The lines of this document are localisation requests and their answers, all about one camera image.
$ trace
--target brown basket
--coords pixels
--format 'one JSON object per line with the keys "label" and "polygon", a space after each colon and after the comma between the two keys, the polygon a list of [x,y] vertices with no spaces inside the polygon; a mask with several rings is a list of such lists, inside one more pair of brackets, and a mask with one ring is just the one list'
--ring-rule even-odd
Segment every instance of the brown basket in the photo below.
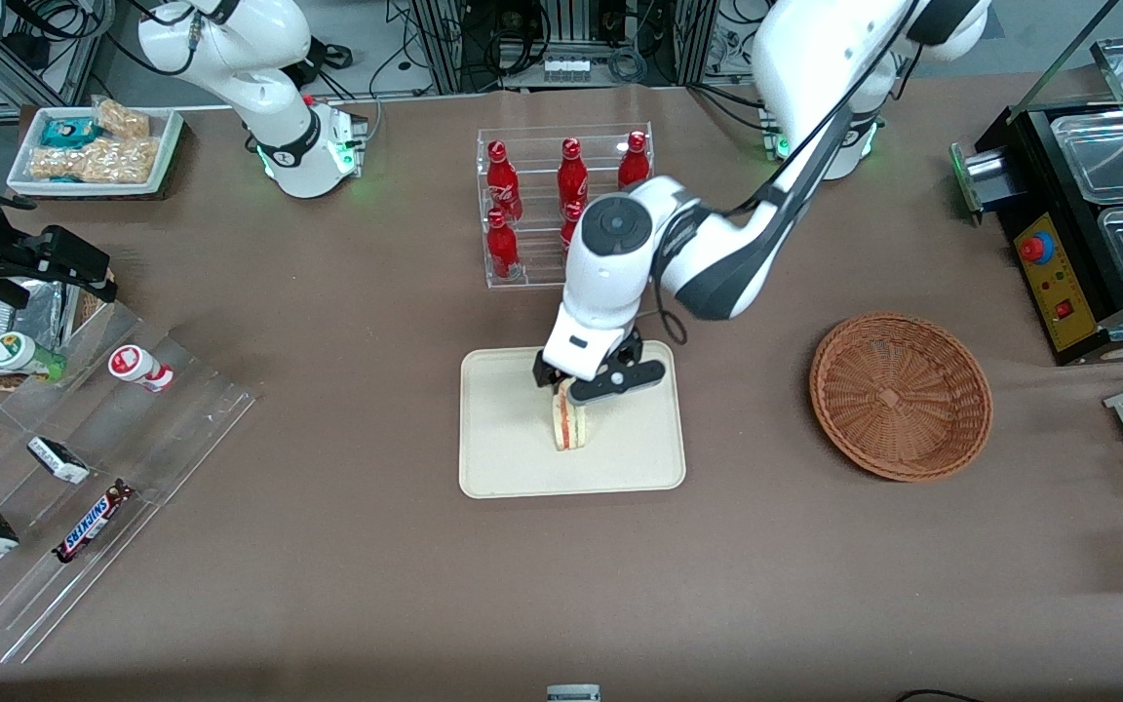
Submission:
{"label": "brown basket", "polygon": [[893,312],[831,329],[812,359],[809,392],[839,450],[907,483],[971,463],[994,418],[990,386],[967,348],[940,326]]}
{"label": "brown basket", "polygon": [[[107,272],[107,280],[115,280],[115,276],[110,271]],[[77,306],[80,307],[76,307],[76,317],[72,320],[72,328],[74,329],[80,329],[80,326],[88,322],[90,317],[93,317],[93,312],[101,310],[102,306],[106,306],[106,302],[102,302],[101,299],[93,298],[92,294],[82,290],[81,297],[77,299]],[[26,376],[26,374],[8,374],[8,376],[0,376],[0,392],[11,392],[15,388],[21,386],[24,381],[27,379],[28,376]]]}

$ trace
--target coca-cola bottle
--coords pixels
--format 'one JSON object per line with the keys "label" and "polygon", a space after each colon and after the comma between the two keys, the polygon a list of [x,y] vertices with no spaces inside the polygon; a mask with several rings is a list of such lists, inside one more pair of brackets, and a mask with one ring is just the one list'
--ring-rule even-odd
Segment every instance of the coca-cola bottle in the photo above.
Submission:
{"label": "coca-cola bottle", "polygon": [[505,213],[500,208],[487,211],[487,255],[491,256],[491,271],[499,280],[518,280],[522,275],[518,237],[505,224]]}
{"label": "coca-cola bottle", "polygon": [[570,254],[570,239],[574,239],[574,227],[578,226],[579,218],[583,217],[583,203],[572,200],[562,208],[562,259],[563,262]]}
{"label": "coca-cola bottle", "polygon": [[587,166],[579,155],[579,139],[567,137],[562,143],[562,167],[558,168],[558,209],[578,200],[587,204]]}
{"label": "coca-cola bottle", "polygon": [[632,131],[627,137],[627,152],[623,154],[623,163],[618,165],[618,190],[627,190],[652,174],[652,166],[647,163],[647,134]]}
{"label": "coca-cola bottle", "polygon": [[522,218],[522,195],[518,189],[518,172],[505,155],[505,143],[493,142],[487,145],[487,159],[491,161],[487,166],[487,194],[491,195],[491,203],[517,222]]}

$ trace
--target table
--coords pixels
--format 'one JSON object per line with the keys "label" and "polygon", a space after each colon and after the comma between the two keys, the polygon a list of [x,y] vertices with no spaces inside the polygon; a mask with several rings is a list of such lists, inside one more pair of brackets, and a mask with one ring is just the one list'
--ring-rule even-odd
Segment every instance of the table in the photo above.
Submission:
{"label": "table", "polygon": [[[687,478],[669,492],[473,501],[458,368],[544,343],[558,290],[487,292],[474,137],[651,120],[659,173],[737,203],[760,137],[683,90],[393,102],[366,174],[314,201],[263,177],[231,111],[188,112],[164,203],[44,203],[122,299],[262,394],[6,699],[1123,699],[1123,365],[1056,368],[994,221],[949,168],[1032,76],[913,81],[859,172],[823,186],[757,303],[675,348]],[[962,339],[994,389],[975,465],[858,471],[805,376],[869,310]],[[656,320],[647,337],[664,337]]]}

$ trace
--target aluminum foil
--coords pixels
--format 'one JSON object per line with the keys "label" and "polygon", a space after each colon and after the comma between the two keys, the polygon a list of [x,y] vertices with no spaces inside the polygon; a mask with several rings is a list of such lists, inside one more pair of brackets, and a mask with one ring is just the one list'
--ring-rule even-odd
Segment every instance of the aluminum foil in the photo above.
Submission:
{"label": "aluminum foil", "polygon": [[[0,300],[0,335],[17,331],[46,348],[62,346],[66,341],[63,338],[63,328],[67,321],[66,302],[71,299],[75,306],[76,294],[69,294],[69,285],[62,283],[44,283],[26,277],[10,280],[28,291],[28,303],[24,310],[12,310]],[[11,372],[0,368],[0,374]]]}

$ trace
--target bread slice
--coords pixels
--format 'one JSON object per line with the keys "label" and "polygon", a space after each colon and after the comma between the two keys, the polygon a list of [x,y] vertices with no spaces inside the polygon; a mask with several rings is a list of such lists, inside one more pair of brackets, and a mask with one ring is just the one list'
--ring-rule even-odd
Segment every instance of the bread slice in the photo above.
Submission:
{"label": "bread slice", "polygon": [[587,413],[570,403],[570,386],[574,377],[558,383],[553,395],[553,439],[558,450],[583,448],[587,444]]}

